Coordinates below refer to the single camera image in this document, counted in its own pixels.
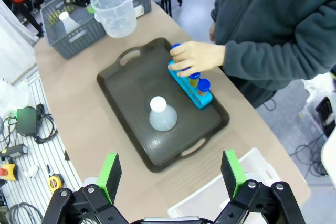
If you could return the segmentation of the person's right hand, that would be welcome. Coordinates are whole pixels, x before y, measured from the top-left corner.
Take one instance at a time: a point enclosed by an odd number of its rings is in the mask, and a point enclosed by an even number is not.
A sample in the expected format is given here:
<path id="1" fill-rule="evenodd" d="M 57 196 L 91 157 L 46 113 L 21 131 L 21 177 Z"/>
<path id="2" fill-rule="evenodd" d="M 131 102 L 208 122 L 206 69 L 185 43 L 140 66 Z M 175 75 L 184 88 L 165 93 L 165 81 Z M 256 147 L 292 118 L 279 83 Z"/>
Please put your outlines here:
<path id="1" fill-rule="evenodd" d="M 216 25 L 216 23 L 213 22 L 212 25 L 211 25 L 211 27 L 210 27 L 210 29 L 209 29 L 209 39 L 214 44 L 216 43 L 216 41 L 215 41 L 215 35 L 214 35 L 215 25 Z"/>

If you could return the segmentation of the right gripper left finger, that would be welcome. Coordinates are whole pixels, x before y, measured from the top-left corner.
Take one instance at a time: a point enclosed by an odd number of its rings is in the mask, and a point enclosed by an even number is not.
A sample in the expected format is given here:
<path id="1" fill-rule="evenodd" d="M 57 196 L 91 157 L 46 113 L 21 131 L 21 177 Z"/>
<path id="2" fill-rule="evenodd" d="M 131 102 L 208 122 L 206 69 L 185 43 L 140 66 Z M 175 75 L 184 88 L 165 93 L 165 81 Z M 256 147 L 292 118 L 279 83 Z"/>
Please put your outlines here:
<path id="1" fill-rule="evenodd" d="M 42 223 L 127 223 L 114 205 L 121 174 L 119 155 L 108 154 L 96 183 L 54 191 Z"/>

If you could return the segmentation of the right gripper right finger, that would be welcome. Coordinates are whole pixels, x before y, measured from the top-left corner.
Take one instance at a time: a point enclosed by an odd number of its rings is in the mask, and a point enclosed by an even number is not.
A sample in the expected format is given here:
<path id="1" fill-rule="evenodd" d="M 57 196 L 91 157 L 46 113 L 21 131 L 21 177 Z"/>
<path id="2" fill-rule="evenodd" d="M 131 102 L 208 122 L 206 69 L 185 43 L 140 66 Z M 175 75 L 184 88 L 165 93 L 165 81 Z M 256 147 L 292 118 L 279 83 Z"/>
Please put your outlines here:
<path id="1" fill-rule="evenodd" d="M 220 170 L 230 202 L 215 223 L 244 223 L 250 213 L 261 214 L 265 223 L 306 223 L 287 182 L 266 186 L 247 179 L 233 150 L 223 151 Z"/>

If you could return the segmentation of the person's left hand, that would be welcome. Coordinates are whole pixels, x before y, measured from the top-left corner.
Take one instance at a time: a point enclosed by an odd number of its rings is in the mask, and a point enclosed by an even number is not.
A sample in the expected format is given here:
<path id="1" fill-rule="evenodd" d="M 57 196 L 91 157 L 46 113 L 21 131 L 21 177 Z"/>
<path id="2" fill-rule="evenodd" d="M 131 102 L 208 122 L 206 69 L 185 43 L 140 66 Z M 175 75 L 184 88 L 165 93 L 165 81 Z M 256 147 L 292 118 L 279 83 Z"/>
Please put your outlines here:
<path id="1" fill-rule="evenodd" d="M 205 42 L 188 41 L 170 51 L 174 63 L 169 69 L 179 77 L 211 70 L 224 64 L 226 47 Z"/>

